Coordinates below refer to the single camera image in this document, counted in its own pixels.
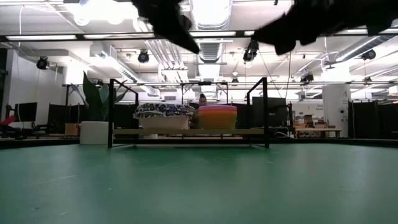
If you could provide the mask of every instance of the wooden shelf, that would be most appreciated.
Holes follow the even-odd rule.
[[[115,129],[113,134],[264,134],[263,129]]]

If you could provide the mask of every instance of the fluorescent light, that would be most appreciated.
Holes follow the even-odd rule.
[[[382,32],[380,32],[380,34],[390,34],[390,33],[396,33],[398,32],[398,29],[396,28],[390,28],[390,29],[386,29]],[[363,34],[363,35],[367,35],[368,34],[368,30],[367,29],[348,29],[348,30],[343,30],[337,34]]]
[[[62,1],[49,1],[51,5],[59,5],[63,4]],[[44,1],[39,0],[7,0],[0,1],[0,6],[37,6],[37,5],[45,5]]]
[[[134,33],[134,34],[85,34],[84,37],[88,40],[96,39],[126,39],[126,38],[154,38],[154,33]]]
[[[6,36],[8,40],[76,40],[75,35],[18,35]]]
[[[254,34],[254,31],[244,31],[245,36],[251,36]]]
[[[197,40],[198,44],[222,44],[222,43],[233,43],[233,40]]]
[[[190,32],[192,37],[233,37],[235,31],[194,31]]]

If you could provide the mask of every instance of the table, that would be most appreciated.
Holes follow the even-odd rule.
[[[47,146],[0,151],[0,223],[398,223],[398,151]]]
[[[319,131],[321,132],[321,138],[326,137],[326,132],[334,132],[336,135],[336,138],[340,138],[340,132],[341,129],[339,128],[296,128],[296,133],[298,134],[299,132],[302,131]]]

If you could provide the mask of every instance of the green leaf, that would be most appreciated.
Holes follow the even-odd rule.
[[[85,107],[88,108],[88,103],[86,102],[85,98],[81,95],[79,88],[72,83],[70,84],[70,87],[72,88],[72,92],[70,92],[70,94],[72,94],[74,91],[77,92],[77,94],[79,94],[81,100],[83,100]]]
[[[101,108],[101,114],[104,121],[109,117],[109,97],[105,100]]]
[[[100,92],[97,87],[89,81],[87,74],[84,73],[83,79],[83,91],[86,96],[86,101],[89,105],[88,107],[88,116],[92,121],[103,120],[101,115],[102,101]]]
[[[129,90],[126,90],[126,91],[124,91],[124,93],[122,93],[119,96],[115,97],[114,103],[119,103],[121,100],[123,100],[123,98],[126,95],[127,91],[129,91]]]
[[[99,96],[101,97],[101,102],[104,103],[109,96],[109,86],[104,84],[102,88],[99,90]]]

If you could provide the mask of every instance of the person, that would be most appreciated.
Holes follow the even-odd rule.
[[[203,93],[201,93],[199,97],[199,107],[201,106],[207,106],[207,98]]]
[[[201,93],[200,97],[199,97],[199,107],[201,107],[201,106],[207,106],[207,98],[203,93]],[[193,112],[193,116],[191,119],[191,125],[190,125],[191,129],[199,128],[198,127],[198,115],[199,115],[199,109],[197,109]]]

